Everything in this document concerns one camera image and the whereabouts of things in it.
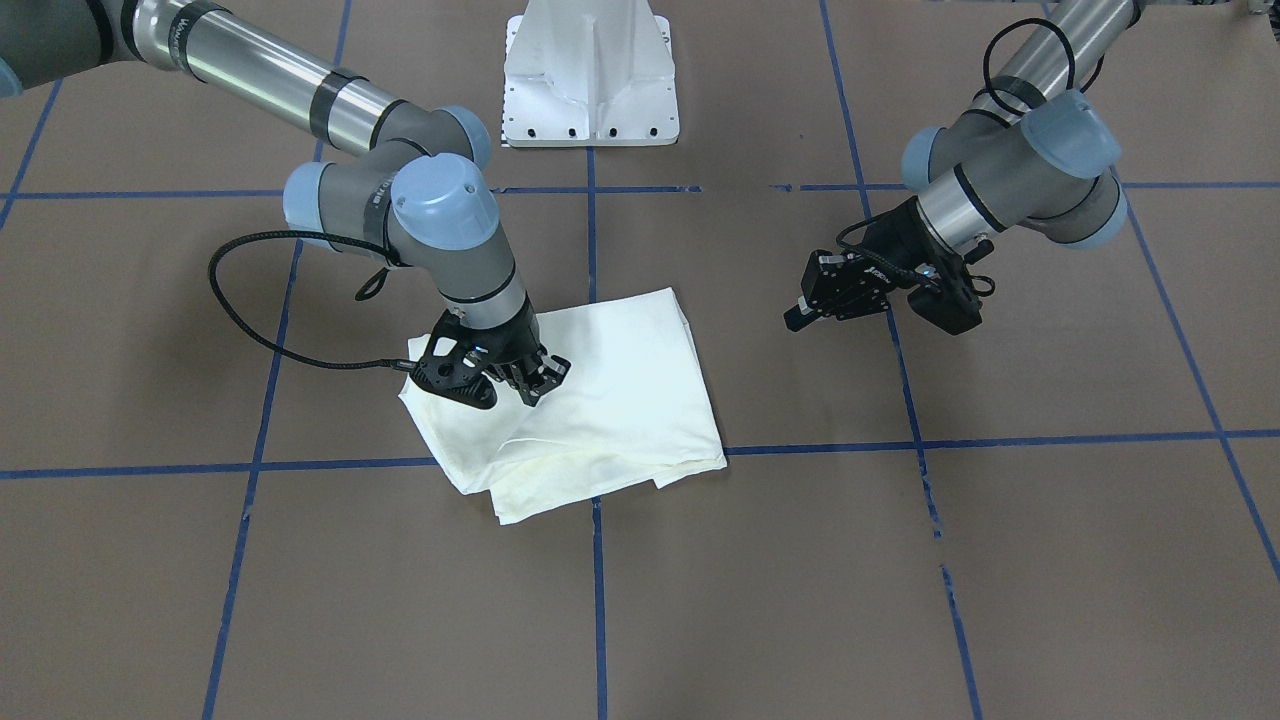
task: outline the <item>black band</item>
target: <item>black band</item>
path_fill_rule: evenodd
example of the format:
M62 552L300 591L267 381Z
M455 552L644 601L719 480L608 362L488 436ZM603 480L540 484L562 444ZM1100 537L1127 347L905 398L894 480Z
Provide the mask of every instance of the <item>black band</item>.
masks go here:
M986 95L986 92L979 92L978 95ZM989 119L1000 123L1001 126L1004 126L1006 128L1014 127L1014 126L1009 124L1009 120L1006 120L1005 118L1001 118L1000 115L992 113L991 110L982 110L979 108L973 108L973 109L965 110L964 113L960 113L960 114L961 115L982 115L983 118L989 118Z
M1071 205L1070 210L1064 210L1064 211L1059 213L1057 215L1052 215L1052 217L1048 217L1048 218L1037 218L1036 215L1028 215L1027 219L1028 220L1036 220L1038 223L1047 223L1050 220L1056 220L1056 219L1061 218L1062 215L1069 215L1069 214L1079 210L1080 205L1084 205L1084 201L1088 200L1091 195L1093 195L1094 190L1098 188L1098 183L1100 182L1102 182L1102 176L1098 176L1098 177L1093 178L1093 184L1089 186L1089 191L1084 193L1084 197L1082 197L1079 202L1076 202L1075 205Z
M1133 19L1129 20L1129 27L1138 24L1142 19L1142 12L1147 8L1147 0L1133 0Z
M1027 105L1032 110L1046 102L1044 94L1041 92L1038 87L1014 76L1000 76L992 78L991 88L993 91L998 90L1012 95L1014 97L1021 100L1023 105ZM978 95L974 95L974 99L982 97L983 95L989 95L987 88L979 90Z
M97 64L105 65L111 61L111 55L115 55L115 31L111 29L111 18L108 17L102 0L84 0L84 4L88 5L88 12L93 13L93 23L97 24Z
M120 6L120 36L124 37L124 46L133 53L133 56L142 59L142 54L138 53L138 44L133 40L133 15L138 12L138 0L124 0L124 5Z
M978 214L982 215L982 219L986 220L987 224L991 225L991 228L996 232L1007 231L1009 227L997 220L996 217L991 214L991 209L987 208L987 204L983 202L980 197L978 197L978 192L973 188L973 184L969 182L969 178L964 174L964 168L961 165L955 167L955 174L956 174L956 182L960 183L960 190L964 191L965 197L968 197L969 202L973 204L974 210L978 210Z
M412 140L410 140L407 137L393 137L393 138L388 140L387 142L403 142L404 145L408 145L413 150L417 150L424 156L430 155L430 152L428 152L426 147L422 147L421 145L413 142Z
M397 100L397 101L392 102L390 105L388 105L383 110L381 115L378 115L378 122L374 123L374 132L370 133L370 136L369 136L369 147L375 147L378 145L378 136L381 135L381 132L383 132L383 123L385 123L387 118L390 117L392 110L394 110L396 108L399 108L404 102L408 102L408 101L407 100Z
M196 79L200 78L191 72L191 64L187 61L187 40L191 38L191 28L196 27L200 18L215 10L228 12L227 8L209 0L196 0L178 10L178 14L173 17L173 23L169 24L169 56L173 58L175 65Z
M311 135L315 138L333 145L333 140L329 137L329 113L333 111L333 104L338 101L338 94L342 92L342 88L356 79L365 78L348 69L337 68L320 82L320 87L311 96Z
M440 293L440 297L443 297L445 300L452 300L452 301L458 302L461 305L475 305L476 302L484 302L486 300L493 300L494 297L498 297L499 295L502 295L502 291L504 291L508 287L511 287L511 283L515 282L515 279L516 279L516 266L512 265L511 266L511 274L507 275L507 279L502 281L502 284L498 286L498 290L495 290L493 292L486 292L486 293L481 295L480 297L472 297L471 300L462 300L460 297L453 297L452 295L444 295L443 292Z

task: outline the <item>cloth fold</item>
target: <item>cloth fold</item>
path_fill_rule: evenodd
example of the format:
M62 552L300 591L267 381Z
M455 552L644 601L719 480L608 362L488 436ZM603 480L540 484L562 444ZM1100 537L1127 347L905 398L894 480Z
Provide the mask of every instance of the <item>cloth fold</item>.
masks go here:
M644 480L659 488L726 466L694 337L676 293L544 313L543 343L572 363L536 407L498 386L475 410L406 379L401 401L449 480L489 491L502 524ZM408 341L411 359L428 337Z

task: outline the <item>black cable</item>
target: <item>black cable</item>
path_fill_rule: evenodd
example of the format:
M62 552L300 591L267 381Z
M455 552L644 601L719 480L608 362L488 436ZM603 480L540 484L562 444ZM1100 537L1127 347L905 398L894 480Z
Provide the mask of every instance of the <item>black cable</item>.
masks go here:
M969 281L980 281L987 283L987 290L978 290L977 287L973 288L973 293L977 295L978 297L991 297L992 295L996 295L996 281L991 279L989 277L969 275Z
M1102 74L1102 61L1106 59L1106 55L1098 55L1098 64L1093 65L1093 74L1089 76L1089 79L1084 81L1084 85L1080 86L1080 92L1088 92L1089 88L1093 87L1093 81L1098 79L1098 76Z
M923 286L923 287L928 288L931 292L942 292L942 287L933 278L929 278L928 275L925 275L923 273L916 273L915 270L908 270L905 268L899 268L897 265L895 265L893 263L891 263L888 259L886 259L883 255L881 255L878 252L873 252L873 251L863 247L861 245L851 245L851 243L849 243L849 242L845 241L845 238L849 237L849 233L859 231L861 228L865 228L867 225L869 225L869 224L872 224L874 222L878 222L879 219L882 219L888 213L881 213L879 215L872 215L870 218L867 218L865 220L863 220L860 223L854 223L854 224L849 225L847 228L840 231L840 234L836 236L836 245L838 245L840 247L842 247L846 252L850 252L851 255L861 256L861 258L865 258L865 259L870 260L872 263L876 263L881 269L888 270L890 273L897 275L900 279L905 279L905 281L913 282L915 284Z
M849 233L855 232L855 231L860 231L860 229L865 228L867 225L881 220L882 218L884 218L884 215L888 215L888 213L881 213L879 215L872 215L870 218L867 218L865 220L863 220L860 223L854 223L854 224L849 225L847 228L840 231L840 234L836 236L836 245L844 247L845 250L852 250L854 246L850 245L850 243L847 243L847 242L845 242L845 238L849 237Z
M223 293L223 288L218 283L218 265L219 265L219 263L223 261L223 259L228 254L230 254L230 251L236 250L237 247L242 247L244 245L250 245L250 243L253 243L253 242L262 242L262 241L266 241L266 240L284 240L284 238L288 238L288 240L293 240L293 238L323 240L325 242L332 242L334 245L347 245L347 246L351 246L351 247L360 247L361 250L367 250L367 251L370 251L370 252L372 252L372 254L375 254L375 255L378 255L380 258L385 258L387 260L389 260L392 263L397 263L399 260L399 258L396 256L394 251L388 252L387 250L384 250L384 249L381 249L381 247L379 247L379 246L376 246L376 245L374 245L371 242L365 242L362 240L355 240L355 238L351 238L351 237L343 237L343 236L339 236L339 234L330 234L330 233L324 233L324 232L312 232L312 231L268 231L268 232L257 232L257 233L253 233L253 234L246 234L246 236L242 236L242 237L237 237L236 240L233 240L233 241L228 242L227 245L219 247L218 251L214 252L214 256L209 259L209 286L214 290L214 297L218 299L218 304L223 306L223 310L227 311L227 315L232 319L232 322L236 323L236 325L241 331L243 331L244 334L247 334L248 337L253 338L253 341L256 341L259 345L261 345L264 347L268 347L268 348L270 348L274 352L279 352L280 355L288 357L289 360L297 360L298 363L302 363L303 365L312 365L315 368L323 368L325 370L364 370L364 369L367 369L367 368L390 368L393 370L401 370L401 372L406 372L406 373L410 372L410 370L412 370L415 363L412 363L410 360L397 359L397 357L384 357L384 359L380 359L380 360L366 360L366 361L362 361L362 363L328 363L325 360L316 360L314 357L307 357L306 355L300 355L297 352L293 352L292 350L288 350L285 347L280 347L279 345L276 345L276 343L266 340L265 337L260 336L257 332L253 331L253 328L248 327L248 323L246 323L244 319L239 316L239 313L237 313L236 309L232 307L230 301L227 300L227 295Z
M1062 28L1057 27L1056 23L1046 20L1044 18L1027 18L1018 20L1016 23L1006 27L1005 29L996 33L996 37L991 38L987 44L987 51L982 55L982 87L991 96L992 101L1000 106L1001 110L1010 113L1016 117L1023 117L1027 113L1014 108L1012 105L1005 102L996 94L996 88L991 83L991 54L996 50L996 45L1005 38L1010 32L1027 26L1041 26L1048 28L1055 36L1057 36L1059 42L1062 44L1062 50L1066 51L1066 90L1075 87L1075 47L1071 47L1071 40L1066 37Z

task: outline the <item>gray joint housing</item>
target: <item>gray joint housing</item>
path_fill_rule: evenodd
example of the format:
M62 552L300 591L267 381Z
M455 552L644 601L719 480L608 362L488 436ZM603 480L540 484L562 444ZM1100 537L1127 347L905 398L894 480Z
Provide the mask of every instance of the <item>gray joint housing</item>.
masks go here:
M426 269L463 327L495 328L527 301L497 201L461 155L389 140L348 165L303 165L285 187L285 214L296 229L360 237Z
M131 58L119 29L122 4L0 0L0 97Z
M965 150L938 151L946 146ZM965 252L980 234L1012 225L1057 243L1092 247L1110 240L1128 211L1110 169L1119 143L1078 91L1009 128L966 114L956 128L940 132L933 147L932 182L920 191L920 211L956 252Z

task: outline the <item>brown paper floor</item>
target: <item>brown paper floor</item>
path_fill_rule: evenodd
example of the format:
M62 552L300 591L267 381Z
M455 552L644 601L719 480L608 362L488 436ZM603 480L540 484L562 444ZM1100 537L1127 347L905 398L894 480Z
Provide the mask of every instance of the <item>brown paper floor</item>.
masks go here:
M902 299L791 334L808 252L906 196L908 138L1041 6L653 5L680 142L486 178L540 310L675 287L730 468L508 528L401 375L273 361L209 292L305 133L142 65L0 102L0 717L1276 717L1266 20L1152 6L1107 55L1108 246L1007 233L961 337ZM493 129L524 3L232 9ZM412 272L352 305L372 270L291 281L285 243L224 275L291 346L402 354L440 305Z

